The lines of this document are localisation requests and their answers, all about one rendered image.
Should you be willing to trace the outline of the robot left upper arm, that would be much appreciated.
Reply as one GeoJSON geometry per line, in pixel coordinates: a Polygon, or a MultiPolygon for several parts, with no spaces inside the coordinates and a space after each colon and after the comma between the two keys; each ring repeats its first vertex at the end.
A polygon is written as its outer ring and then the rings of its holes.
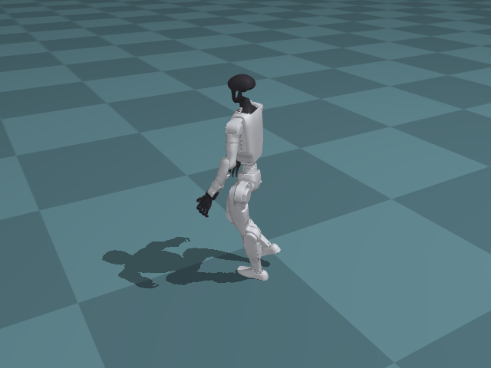
{"type": "Polygon", "coordinates": [[[229,169],[234,169],[236,167],[236,158],[239,148],[239,138],[243,132],[242,122],[243,119],[241,118],[233,118],[226,124],[226,155],[227,156],[223,158],[228,159],[229,169]]]}

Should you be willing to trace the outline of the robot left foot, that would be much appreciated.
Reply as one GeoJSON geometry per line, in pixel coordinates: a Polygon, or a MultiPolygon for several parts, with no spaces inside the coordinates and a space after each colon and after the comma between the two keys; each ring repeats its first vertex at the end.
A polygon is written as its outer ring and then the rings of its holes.
{"type": "Polygon", "coordinates": [[[255,279],[262,280],[262,281],[266,281],[269,279],[269,275],[268,275],[267,271],[265,271],[265,270],[260,270],[260,273],[257,274],[253,271],[252,267],[239,266],[237,271],[239,274],[246,276],[248,278],[255,278],[255,279]]]}

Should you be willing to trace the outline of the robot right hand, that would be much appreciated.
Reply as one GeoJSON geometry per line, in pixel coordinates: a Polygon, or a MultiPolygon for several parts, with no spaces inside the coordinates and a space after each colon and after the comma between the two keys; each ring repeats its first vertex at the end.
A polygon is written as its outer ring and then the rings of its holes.
{"type": "MultiPolygon", "coordinates": [[[[232,170],[232,177],[233,177],[233,174],[234,174],[235,169],[236,169],[236,177],[237,177],[237,173],[238,173],[238,170],[239,170],[239,167],[240,167],[240,166],[241,166],[240,161],[237,161],[237,160],[236,160],[236,167],[237,167],[237,168],[235,167],[235,168],[232,170]]],[[[231,169],[229,170],[229,173],[231,173],[231,169]]],[[[229,176],[229,177],[230,177],[230,176],[229,176]]]]}

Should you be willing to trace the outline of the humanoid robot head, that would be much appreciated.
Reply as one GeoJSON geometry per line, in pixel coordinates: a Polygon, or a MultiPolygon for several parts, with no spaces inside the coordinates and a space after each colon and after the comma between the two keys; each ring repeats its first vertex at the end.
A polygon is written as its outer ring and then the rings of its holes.
{"type": "Polygon", "coordinates": [[[238,74],[228,81],[228,87],[232,91],[232,100],[234,103],[239,103],[240,107],[242,107],[241,113],[252,114],[258,108],[251,104],[249,98],[242,96],[242,92],[251,90],[255,85],[255,80],[247,74],[238,74]],[[237,98],[236,91],[238,91],[237,98]]]}

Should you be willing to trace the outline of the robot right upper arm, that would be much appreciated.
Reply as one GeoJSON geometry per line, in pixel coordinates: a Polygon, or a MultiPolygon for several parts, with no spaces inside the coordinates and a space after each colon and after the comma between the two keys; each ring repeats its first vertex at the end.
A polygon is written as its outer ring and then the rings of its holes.
{"type": "Polygon", "coordinates": [[[261,110],[263,111],[263,104],[261,104],[261,103],[256,103],[256,102],[251,102],[251,103],[259,105],[259,107],[260,107],[260,108],[261,108],[261,110]]]}

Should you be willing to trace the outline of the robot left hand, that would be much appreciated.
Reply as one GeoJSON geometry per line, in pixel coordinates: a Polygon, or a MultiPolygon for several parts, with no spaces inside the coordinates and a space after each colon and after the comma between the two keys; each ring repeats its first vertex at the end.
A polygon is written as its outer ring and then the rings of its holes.
{"type": "MultiPolygon", "coordinates": [[[[209,187],[210,188],[210,187],[209,187]]],[[[207,190],[208,191],[208,190],[207,190]]],[[[199,202],[198,206],[196,207],[199,210],[199,213],[204,215],[205,217],[209,217],[208,211],[212,205],[212,200],[215,200],[219,192],[217,192],[213,197],[211,197],[207,192],[206,195],[201,198],[198,198],[196,201],[199,202]]]]}

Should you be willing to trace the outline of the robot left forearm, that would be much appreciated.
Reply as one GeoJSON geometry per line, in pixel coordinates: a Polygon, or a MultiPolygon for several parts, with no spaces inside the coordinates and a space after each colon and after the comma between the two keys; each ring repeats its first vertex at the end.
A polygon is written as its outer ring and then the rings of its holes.
{"type": "Polygon", "coordinates": [[[228,159],[222,158],[220,161],[220,164],[219,164],[219,169],[218,169],[217,175],[216,175],[214,181],[212,181],[212,184],[207,191],[207,193],[211,197],[213,197],[217,192],[220,192],[220,190],[223,189],[223,186],[224,186],[226,180],[230,176],[228,169],[229,169],[228,159]]]}

